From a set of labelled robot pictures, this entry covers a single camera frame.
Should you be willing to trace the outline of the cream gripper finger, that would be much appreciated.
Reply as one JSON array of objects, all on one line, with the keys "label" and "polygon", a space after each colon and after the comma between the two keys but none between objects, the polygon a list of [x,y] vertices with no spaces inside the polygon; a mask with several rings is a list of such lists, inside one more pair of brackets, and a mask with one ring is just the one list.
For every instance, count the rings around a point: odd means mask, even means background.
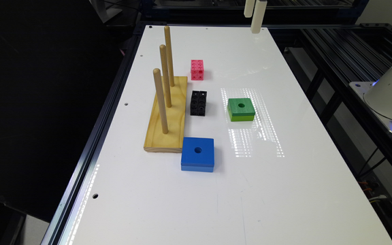
[{"label": "cream gripper finger", "polygon": [[266,0],[256,0],[250,26],[250,30],[254,34],[258,34],[261,31],[261,25],[264,19],[266,7]]},{"label": "cream gripper finger", "polygon": [[255,0],[246,0],[244,4],[244,16],[250,18],[253,15],[253,10],[255,7]]}]

